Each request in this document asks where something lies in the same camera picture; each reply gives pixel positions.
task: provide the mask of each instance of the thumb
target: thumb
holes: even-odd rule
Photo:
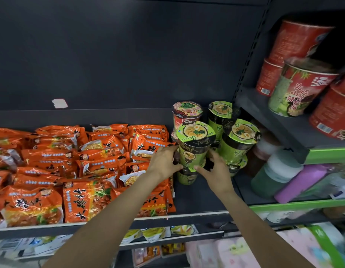
[[[182,164],[176,164],[176,165],[174,165],[173,167],[172,167],[172,169],[174,170],[174,172],[177,172],[177,171],[179,171],[179,170],[181,170],[181,169],[183,169],[184,168],[184,166],[182,165]]]
[[[208,178],[211,174],[210,171],[207,171],[206,169],[204,169],[203,167],[199,166],[199,165],[195,165],[194,169],[200,173],[202,176],[204,176],[205,178]]]

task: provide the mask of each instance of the person's left hand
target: person's left hand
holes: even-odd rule
[[[155,176],[159,182],[162,182],[163,180],[169,178],[176,171],[183,169],[183,165],[174,165],[172,163],[174,151],[178,148],[179,146],[177,145],[159,148],[152,156],[146,172],[152,176]]]

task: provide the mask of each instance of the green shelf edge strip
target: green shelf edge strip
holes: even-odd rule
[[[286,204],[267,204],[249,206],[254,212],[274,212],[287,210],[320,209],[328,207],[345,206],[345,199],[312,200],[302,202],[290,202]]]
[[[345,162],[345,148],[309,149],[304,164],[327,164],[332,162]]]

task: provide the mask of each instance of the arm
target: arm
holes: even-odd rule
[[[172,158],[178,146],[160,148],[152,157],[146,173],[139,176],[124,193],[81,227],[43,268],[106,268],[153,189],[179,171]]]
[[[223,158],[213,150],[210,153],[214,168],[211,171],[200,166],[195,169],[206,178],[211,190],[224,204],[259,265],[262,268],[314,268],[238,197]]]

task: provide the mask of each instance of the forearm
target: forearm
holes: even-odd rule
[[[236,193],[224,193],[220,196],[220,200],[262,268],[314,267],[260,219]]]
[[[157,178],[142,174],[135,183],[82,226],[44,268],[108,267]]]

